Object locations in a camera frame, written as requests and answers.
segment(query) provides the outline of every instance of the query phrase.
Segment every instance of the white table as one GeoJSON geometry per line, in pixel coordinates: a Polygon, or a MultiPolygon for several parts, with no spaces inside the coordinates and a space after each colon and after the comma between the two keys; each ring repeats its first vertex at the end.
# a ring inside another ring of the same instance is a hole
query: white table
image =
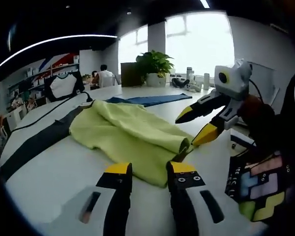
{"type": "MultiPolygon", "coordinates": [[[[192,95],[186,99],[148,107],[147,110],[171,124],[188,105],[206,94],[191,93],[178,88],[121,88],[114,86],[89,91],[93,99],[105,100],[112,96],[131,98],[181,94],[192,95]]],[[[12,134],[2,153],[0,166],[28,138],[60,119],[77,105],[86,101],[86,95],[64,103],[37,124],[12,134]]],[[[18,127],[30,124],[60,102],[46,104],[31,111],[18,127]]],[[[185,132],[195,136],[221,109],[191,122],[178,124],[185,132]]],[[[230,161],[230,132],[224,131],[218,139],[190,153],[184,162],[193,164],[207,185],[224,192],[230,161]]],[[[67,137],[48,148],[19,169],[6,183],[16,206],[32,225],[53,221],[61,212],[61,206],[87,186],[96,185],[103,171],[112,161],[100,150],[90,150],[67,137]]],[[[128,236],[172,236],[175,223],[167,188],[161,189],[133,177],[131,209],[126,227],[128,236]]]]}

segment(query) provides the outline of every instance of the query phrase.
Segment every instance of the green leaves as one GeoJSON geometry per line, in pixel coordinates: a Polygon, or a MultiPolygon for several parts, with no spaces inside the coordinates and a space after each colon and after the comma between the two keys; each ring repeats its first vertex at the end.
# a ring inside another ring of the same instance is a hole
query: green leaves
{"type": "Polygon", "coordinates": [[[142,78],[146,78],[147,74],[150,73],[157,73],[160,77],[164,77],[174,67],[168,59],[171,59],[171,57],[167,54],[154,50],[142,53],[141,56],[136,58],[137,69],[142,78]]]}

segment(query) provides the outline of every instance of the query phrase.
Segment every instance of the chair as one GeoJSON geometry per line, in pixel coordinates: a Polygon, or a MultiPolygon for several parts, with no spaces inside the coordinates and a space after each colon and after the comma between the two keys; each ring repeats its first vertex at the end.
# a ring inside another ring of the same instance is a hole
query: chair
{"type": "Polygon", "coordinates": [[[114,86],[115,85],[115,77],[114,76],[102,77],[101,75],[99,75],[98,85],[100,88],[114,86]]]}

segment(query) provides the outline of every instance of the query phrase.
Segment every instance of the potted plant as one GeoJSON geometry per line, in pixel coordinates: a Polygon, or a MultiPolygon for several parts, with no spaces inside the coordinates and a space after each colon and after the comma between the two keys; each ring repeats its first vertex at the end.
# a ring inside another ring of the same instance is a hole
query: potted plant
{"type": "Polygon", "coordinates": [[[137,69],[142,84],[146,81],[147,86],[164,87],[166,74],[170,73],[170,69],[174,66],[168,60],[170,58],[168,55],[154,50],[137,56],[137,69]]]}

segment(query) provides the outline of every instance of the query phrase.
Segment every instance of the white flower pot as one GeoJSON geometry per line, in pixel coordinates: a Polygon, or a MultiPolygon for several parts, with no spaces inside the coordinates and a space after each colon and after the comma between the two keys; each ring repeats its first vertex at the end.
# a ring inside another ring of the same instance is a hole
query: white flower pot
{"type": "Polygon", "coordinates": [[[159,78],[156,73],[147,75],[147,86],[150,87],[165,87],[166,78],[159,78]]]}

